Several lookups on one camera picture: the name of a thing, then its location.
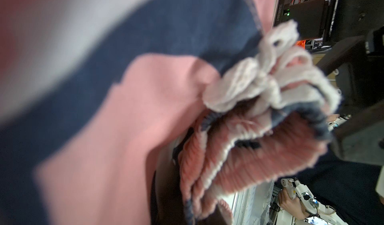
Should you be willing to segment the pink shark print shorts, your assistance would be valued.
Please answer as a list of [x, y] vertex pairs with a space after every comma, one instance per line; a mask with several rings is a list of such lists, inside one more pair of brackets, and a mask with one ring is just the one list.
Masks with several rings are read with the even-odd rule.
[[1, 0], [1, 218], [231, 225], [327, 151], [341, 96], [275, 0]]

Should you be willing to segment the operator hand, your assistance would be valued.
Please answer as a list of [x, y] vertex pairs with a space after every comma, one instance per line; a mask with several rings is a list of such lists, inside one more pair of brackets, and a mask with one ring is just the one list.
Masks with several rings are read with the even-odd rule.
[[310, 215], [306, 212], [304, 205], [299, 198], [291, 199], [286, 188], [278, 194], [279, 206], [298, 220], [304, 220]]

